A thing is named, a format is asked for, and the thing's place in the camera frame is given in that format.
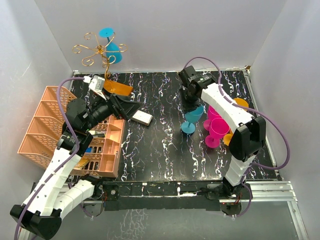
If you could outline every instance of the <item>cyan plastic piece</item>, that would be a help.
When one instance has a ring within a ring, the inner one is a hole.
[[[104,29],[101,29],[99,32],[99,36],[102,38],[111,37],[113,34],[114,34],[114,30],[111,27],[106,27]]]
[[[193,110],[191,112],[186,113],[185,120],[187,120],[189,123],[196,123],[201,118],[202,114],[204,113],[205,108],[204,106],[198,106],[196,110]]]
[[[122,54],[121,52],[114,52],[114,51],[120,51],[120,48],[118,47],[117,44],[110,42],[109,45],[106,47],[107,51],[112,51],[112,52],[106,52],[106,57],[109,58],[110,56],[115,56],[115,59],[113,57],[110,57],[110,62],[115,62],[113,64],[117,64],[122,60]]]
[[[181,124],[181,130],[186,134],[193,134],[196,130],[196,126],[193,123],[185,121]]]
[[[205,108],[201,105],[196,110],[186,113],[184,117],[187,121],[181,124],[181,130],[186,134],[193,134],[196,130],[193,123],[198,122],[204,112]]]

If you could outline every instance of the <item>white arm segment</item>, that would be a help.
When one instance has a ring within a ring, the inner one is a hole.
[[[80,161],[81,157],[79,155],[74,155],[70,161],[68,161],[57,173],[54,173],[54,170],[63,163],[69,156],[70,151],[60,148],[59,150],[55,149],[53,157],[47,169],[45,170],[43,176],[41,177],[39,183],[35,187],[35,190],[39,188],[41,184],[47,179],[50,174],[54,174],[50,180],[44,185],[39,194],[32,201],[31,205],[28,208],[28,211],[35,213],[39,211],[40,216],[50,216],[54,203],[58,197],[58,194],[63,187],[64,183],[67,180],[67,177],[71,173],[75,165]],[[23,202],[27,204],[34,194],[35,190],[29,195],[29,197]]]
[[[223,94],[233,103],[235,101],[223,91]],[[202,90],[201,99],[208,103],[226,121],[234,133],[240,123],[246,124],[252,120],[252,115],[242,108],[233,106],[219,92],[218,84],[212,83]]]
[[[235,101],[231,99],[229,95],[223,91],[224,96],[230,99],[233,103]],[[210,106],[217,111],[217,113],[226,121],[231,131],[234,133],[235,130],[240,126],[239,124],[246,124],[253,119],[253,116],[243,110],[242,108],[233,106],[221,95],[218,84],[210,84],[207,89],[202,90],[201,99],[208,103]],[[255,155],[250,156],[247,161],[243,162],[236,159],[234,156],[231,157],[231,162],[226,175],[224,176],[232,186],[236,186],[241,183],[241,178],[249,165],[254,160]]]
[[[245,171],[255,159],[256,155],[253,155],[243,162],[236,159],[234,156],[231,157],[231,162],[228,171],[225,174],[225,178],[232,186],[237,186],[241,184],[241,178],[245,174]]]
[[[79,182],[69,191],[58,197],[53,208],[61,209],[60,218],[63,220],[65,216],[78,206],[82,201],[90,198],[94,194],[95,186],[87,180],[79,180]]]

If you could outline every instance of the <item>yellow cup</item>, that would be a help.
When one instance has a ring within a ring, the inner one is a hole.
[[[238,105],[240,105],[242,107],[246,107],[246,108],[249,107],[249,104],[247,103],[247,101],[242,99],[242,98],[237,97],[237,98],[235,98],[233,100],[235,100],[236,104],[238,104]]]
[[[227,146],[229,146],[229,143],[231,141],[231,138],[232,138],[233,134],[226,134],[224,137],[223,137],[223,143]]]

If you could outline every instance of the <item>white cable clip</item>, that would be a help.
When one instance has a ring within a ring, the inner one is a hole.
[[[89,77],[89,76],[84,76],[83,82],[89,84],[89,83],[91,82],[91,77]]]

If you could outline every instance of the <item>pink cup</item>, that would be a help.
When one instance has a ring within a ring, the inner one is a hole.
[[[216,112],[216,110],[212,106],[209,106],[208,120],[205,120],[203,123],[203,127],[205,130],[210,130],[211,121],[214,119],[221,119],[221,116],[219,115],[219,113]]]
[[[209,106],[208,119],[210,119],[210,120],[221,119],[221,116],[219,115],[219,113],[217,113],[216,110],[212,106]]]
[[[205,138],[205,144],[209,148],[217,148],[220,145],[220,139],[222,139],[230,128],[225,120],[222,118],[213,119],[210,124],[210,135]]]

